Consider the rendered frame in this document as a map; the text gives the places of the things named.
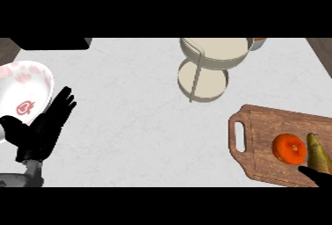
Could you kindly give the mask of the brown wooden cutting board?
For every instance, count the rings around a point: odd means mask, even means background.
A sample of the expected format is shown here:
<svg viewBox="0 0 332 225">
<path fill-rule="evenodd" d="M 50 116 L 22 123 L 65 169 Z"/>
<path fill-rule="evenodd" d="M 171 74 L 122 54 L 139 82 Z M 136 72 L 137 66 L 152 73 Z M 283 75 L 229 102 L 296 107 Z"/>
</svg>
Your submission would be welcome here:
<svg viewBox="0 0 332 225">
<path fill-rule="evenodd" d="M 276 185 L 316 187 L 296 166 L 282 163 L 273 155 L 279 134 L 294 134 L 305 142 L 308 133 L 317 135 L 332 157 L 332 118 L 257 105 L 240 107 L 229 119 L 229 148 L 248 178 Z"/>
</svg>

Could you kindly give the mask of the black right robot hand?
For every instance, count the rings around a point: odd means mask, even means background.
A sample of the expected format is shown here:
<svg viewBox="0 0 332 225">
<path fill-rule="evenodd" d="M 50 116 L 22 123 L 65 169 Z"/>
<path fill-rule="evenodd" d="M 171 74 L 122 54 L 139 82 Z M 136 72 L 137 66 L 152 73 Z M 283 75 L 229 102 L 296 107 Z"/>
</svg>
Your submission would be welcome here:
<svg viewBox="0 0 332 225">
<path fill-rule="evenodd" d="M 319 187 L 332 187 L 332 175 L 299 166 L 299 172 L 314 181 Z"/>
</svg>

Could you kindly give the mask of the orange round squash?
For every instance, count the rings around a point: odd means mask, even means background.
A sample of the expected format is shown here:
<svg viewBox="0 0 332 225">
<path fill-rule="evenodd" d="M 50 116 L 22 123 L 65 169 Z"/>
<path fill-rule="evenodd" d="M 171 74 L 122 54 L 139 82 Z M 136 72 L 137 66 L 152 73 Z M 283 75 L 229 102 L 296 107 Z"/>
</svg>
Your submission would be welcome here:
<svg viewBox="0 0 332 225">
<path fill-rule="evenodd" d="M 305 145 L 301 139 L 292 134 L 279 134 L 273 139 L 273 155 L 276 159 L 292 165 L 305 160 Z"/>
</svg>

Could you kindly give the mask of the black flat appliance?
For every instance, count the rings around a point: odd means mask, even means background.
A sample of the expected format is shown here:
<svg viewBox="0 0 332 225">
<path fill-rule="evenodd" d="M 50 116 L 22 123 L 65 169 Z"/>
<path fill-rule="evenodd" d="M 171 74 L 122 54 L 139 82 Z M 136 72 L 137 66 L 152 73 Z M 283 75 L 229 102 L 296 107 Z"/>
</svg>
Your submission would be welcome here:
<svg viewBox="0 0 332 225">
<path fill-rule="evenodd" d="M 87 50 L 91 38 L 12 38 L 25 50 Z"/>
</svg>

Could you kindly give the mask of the olive green pear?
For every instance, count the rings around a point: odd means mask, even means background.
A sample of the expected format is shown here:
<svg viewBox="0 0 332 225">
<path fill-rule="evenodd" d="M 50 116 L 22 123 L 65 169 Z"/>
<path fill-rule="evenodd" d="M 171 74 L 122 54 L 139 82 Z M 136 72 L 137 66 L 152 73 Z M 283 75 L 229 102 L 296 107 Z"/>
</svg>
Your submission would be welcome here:
<svg viewBox="0 0 332 225">
<path fill-rule="evenodd" d="M 332 175 L 332 159 L 325 147 L 313 133 L 305 137 L 307 141 L 307 167 Z"/>
</svg>

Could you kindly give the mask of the grey bowl with orange content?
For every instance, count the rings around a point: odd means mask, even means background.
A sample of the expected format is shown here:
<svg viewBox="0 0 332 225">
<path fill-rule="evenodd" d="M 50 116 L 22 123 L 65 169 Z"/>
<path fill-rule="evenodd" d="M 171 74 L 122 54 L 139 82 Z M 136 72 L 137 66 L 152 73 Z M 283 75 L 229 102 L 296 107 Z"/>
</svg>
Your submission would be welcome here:
<svg viewBox="0 0 332 225">
<path fill-rule="evenodd" d="M 264 44 L 265 38 L 249 38 L 248 39 L 248 50 L 255 51 Z"/>
</svg>

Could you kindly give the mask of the white bowl with pink print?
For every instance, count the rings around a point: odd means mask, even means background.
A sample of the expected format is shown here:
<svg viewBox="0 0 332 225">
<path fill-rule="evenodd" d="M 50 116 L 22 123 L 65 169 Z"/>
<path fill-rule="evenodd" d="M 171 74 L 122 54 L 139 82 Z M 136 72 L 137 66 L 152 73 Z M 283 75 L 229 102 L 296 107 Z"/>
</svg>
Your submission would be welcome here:
<svg viewBox="0 0 332 225">
<path fill-rule="evenodd" d="M 29 125 L 49 106 L 53 88 L 53 74 L 40 62 L 0 66 L 0 117 L 10 115 Z"/>
</svg>

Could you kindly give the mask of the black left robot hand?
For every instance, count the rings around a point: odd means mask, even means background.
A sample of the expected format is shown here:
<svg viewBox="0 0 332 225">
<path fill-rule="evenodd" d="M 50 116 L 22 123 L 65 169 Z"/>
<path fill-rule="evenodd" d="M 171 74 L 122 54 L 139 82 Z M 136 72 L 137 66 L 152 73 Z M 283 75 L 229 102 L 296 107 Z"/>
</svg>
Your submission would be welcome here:
<svg viewBox="0 0 332 225">
<path fill-rule="evenodd" d="M 29 126 L 13 116 L 6 115 L 0 118 L 6 140 L 18 146 L 16 161 L 19 163 L 26 160 L 43 162 L 49 158 L 75 106 L 71 87 L 65 86 L 49 109 L 37 116 Z"/>
</svg>

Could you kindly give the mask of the beige tiered basket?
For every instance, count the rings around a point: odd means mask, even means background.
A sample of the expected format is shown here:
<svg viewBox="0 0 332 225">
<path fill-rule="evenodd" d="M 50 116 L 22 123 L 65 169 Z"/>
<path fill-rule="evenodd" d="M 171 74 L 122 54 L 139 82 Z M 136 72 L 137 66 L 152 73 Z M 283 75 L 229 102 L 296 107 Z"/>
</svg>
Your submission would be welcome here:
<svg viewBox="0 0 332 225">
<path fill-rule="evenodd" d="M 186 56 L 177 70 L 177 85 L 190 102 L 208 103 L 223 95 L 229 69 L 243 61 L 254 38 L 181 38 Z"/>
</svg>

